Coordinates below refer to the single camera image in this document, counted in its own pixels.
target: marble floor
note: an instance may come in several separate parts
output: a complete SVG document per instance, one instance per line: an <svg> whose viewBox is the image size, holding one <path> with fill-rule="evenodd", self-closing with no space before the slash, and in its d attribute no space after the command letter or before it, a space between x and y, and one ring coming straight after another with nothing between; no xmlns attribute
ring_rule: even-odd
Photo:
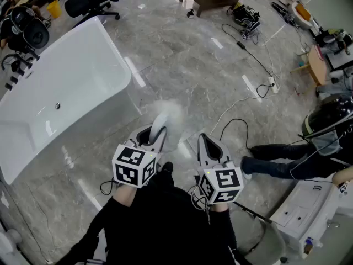
<svg viewBox="0 0 353 265"><path fill-rule="evenodd" d="M282 76L281 88L273 97L238 102L222 117L212 135L219 137L229 120L242 118L249 124L249 146L296 141L303 117L315 106L316 99L314 93L302 94L313 84L310 75L304 70L294 74L289 71L298 66L296 54L301 52L301 42L310 45L312 41L300 30L300 42L295 29L271 8L274 0L240 1L261 16L258 43L248 40L244 44L269 70L273 67ZM70 142L58 138L58 144L45 149L12 185L0 184L1 219L7 227L20 232L20 248L33 264L45 264L43 256L56 262L83 236L109 199L101 194L99 186L112 177L111 158L117 145L132 130L153 121L156 101L175 100L185 112L180 144L164 154L161 162L174 163L175 184L187 190L194 185L198 135L210 133L220 115L236 100L254 96L242 76L246 75L253 87L268 83L263 68L222 31L223 23L234 24L226 15L226 8L188 19L188 9L197 7L193 0L112 3L111 10L119 11L121 19L106 17L104 27L133 73L141 115L120 122L106 121L99 133L90 127L71 130ZM61 17L52 21L49 43L68 32L77 20L63 9ZM264 46L264 40L279 29ZM240 39L236 31L227 30ZM3 50L1 58L7 53ZM9 66L0 72L0 96L5 93L4 83L10 76ZM245 126L236 122L223 135L222 141L229 147L236 166L247 154L245 138ZM254 175L238 202L270 216L293 184Z"/></svg>

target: white cabinet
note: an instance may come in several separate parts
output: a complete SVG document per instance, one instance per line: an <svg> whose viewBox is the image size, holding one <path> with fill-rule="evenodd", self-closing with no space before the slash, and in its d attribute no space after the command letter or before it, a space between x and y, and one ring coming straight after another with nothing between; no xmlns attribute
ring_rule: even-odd
<svg viewBox="0 0 353 265"><path fill-rule="evenodd" d="M338 205L339 191L336 186L316 178L316 181L299 181L285 202L273 214L271 220L276 223L287 245L301 258L306 258L304 247L307 238L320 240L332 219Z"/></svg>

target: electronic device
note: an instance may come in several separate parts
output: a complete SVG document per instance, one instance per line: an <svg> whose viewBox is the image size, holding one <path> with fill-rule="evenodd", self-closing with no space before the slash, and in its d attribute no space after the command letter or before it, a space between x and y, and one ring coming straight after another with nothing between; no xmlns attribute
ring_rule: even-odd
<svg viewBox="0 0 353 265"><path fill-rule="evenodd" d="M242 38L248 40L251 37L252 32L259 27L259 12L256 12L253 8L237 3L235 6L231 6L227 13L232 11L234 21L241 25L244 29L240 31Z"/></svg>
<svg viewBox="0 0 353 265"><path fill-rule="evenodd" d="M199 187L209 204L233 202L244 188L242 171L229 149L214 137L201 134L197 141Z"/></svg>

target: white bathtub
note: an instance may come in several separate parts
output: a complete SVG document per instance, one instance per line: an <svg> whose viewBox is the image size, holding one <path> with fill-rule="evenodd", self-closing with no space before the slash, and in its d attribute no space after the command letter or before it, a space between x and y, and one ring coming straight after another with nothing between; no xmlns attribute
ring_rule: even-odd
<svg viewBox="0 0 353 265"><path fill-rule="evenodd" d="M136 110L131 84L131 71L98 18L49 46L0 101L0 168L6 182L83 116L94 128L96 120Z"/></svg>

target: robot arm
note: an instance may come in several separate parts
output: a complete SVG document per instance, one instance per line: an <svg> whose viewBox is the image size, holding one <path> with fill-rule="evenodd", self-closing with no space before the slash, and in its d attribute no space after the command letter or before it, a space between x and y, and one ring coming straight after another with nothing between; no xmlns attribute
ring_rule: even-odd
<svg viewBox="0 0 353 265"><path fill-rule="evenodd" d="M167 129L161 128L151 142L151 127L146 125L133 131L125 144L117 147L112 160L115 181L142 188L156 173Z"/></svg>
<svg viewBox="0 0 353 265"><path fill-rule="evenodd" d="M197 142L199 187L209 204L232 202L244 188L242 172L229 149L214 137L201 134Z"/></svg>

